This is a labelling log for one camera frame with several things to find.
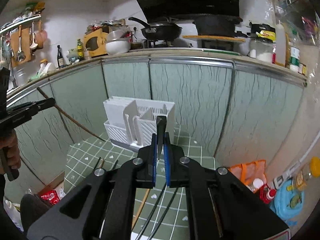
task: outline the silver screw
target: silver screw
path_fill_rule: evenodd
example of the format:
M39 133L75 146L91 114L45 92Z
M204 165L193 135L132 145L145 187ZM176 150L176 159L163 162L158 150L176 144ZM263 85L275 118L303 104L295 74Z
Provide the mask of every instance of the silver screw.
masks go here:
M95 174L97 177L99 177L99 176L101 176L101 175L104 174L104 170L101 169L101 168L96 169L96 170L94 171L94 174Z
M220 175L226 175L226 174L228 173L228 170L227 170L225 167L220 167L220 168L218 169L218 173L219 173Z
M190 159L188 157L183 156L180 158L180 162L183 164L186 164L186 163L190 162Z
M141 163L143 163L143 160L141 158L134 158L132 162L135 165L140 165Z

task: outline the red package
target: red package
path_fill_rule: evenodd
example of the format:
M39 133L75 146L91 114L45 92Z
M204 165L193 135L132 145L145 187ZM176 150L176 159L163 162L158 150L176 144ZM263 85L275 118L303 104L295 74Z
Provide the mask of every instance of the red package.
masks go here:
M55 190L50 190L47 193L43 194L40 198L49 201L52 205L60 201L58 194Z

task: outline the green checkered tablecloth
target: green checkered tablecloth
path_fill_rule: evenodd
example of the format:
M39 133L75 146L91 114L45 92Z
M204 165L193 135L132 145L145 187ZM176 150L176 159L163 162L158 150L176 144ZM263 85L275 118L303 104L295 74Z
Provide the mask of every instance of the green checkered tablecloth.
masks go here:
M120 147L113 146L108 138L107 133L100 135L107 142L100 141L95 137L76 143L70 146L70 151L67 154L67 164L65 170L64 179L64 192L67 194L76 185L78 185L86 176L88 176L95 166L99 157L105 159L103 168L110 170L118 160L116 168L119 168L123 163L131 160L137 156L137 153L130 150L126 150ZM176 127L174 129L174 141L176 144L183 148L184 154L190 158L198 161L203 167L215 169L218 167L217 163L209 153L199 145L189 133ZM147 220L156 199L160 195L162 187L165 183L165 172L164 172L164 160L160 159L157 162L157 178L156 186L151 189L147 201L142 209L141 215L137 221L134 233L139 233L143 224ZM145 195L146 189L137 189L134 214L137 213L138 208ZM149 236L153 228L155 228L157 221L162 216L165 208L167 207L174 189L166 187L165 192L161 197L161 200L153 214L151 221L144 232L145 236ZM188 213L187 213L187 202L185 189L180 188L168 210L161 226L159 227L154 238L165 239L165 240L180 240L189 239L188 229Z

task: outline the black wok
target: black wok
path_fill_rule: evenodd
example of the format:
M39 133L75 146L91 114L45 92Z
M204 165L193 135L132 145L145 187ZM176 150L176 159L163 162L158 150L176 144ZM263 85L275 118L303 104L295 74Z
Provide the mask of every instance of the black wok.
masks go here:
M150 41L173 41L180 36L182 30L175 23L168 21L147 24L135 17L130 17L128 20L142 24L144 26L141 29L142 35Z

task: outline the orange cap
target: orange cap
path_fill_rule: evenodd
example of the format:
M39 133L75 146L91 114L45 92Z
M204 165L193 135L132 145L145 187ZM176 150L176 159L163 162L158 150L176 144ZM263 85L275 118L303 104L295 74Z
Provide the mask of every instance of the orange cap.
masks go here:
M320 159L318 157L312 157L310 161L310 171L312 176L320 176Z

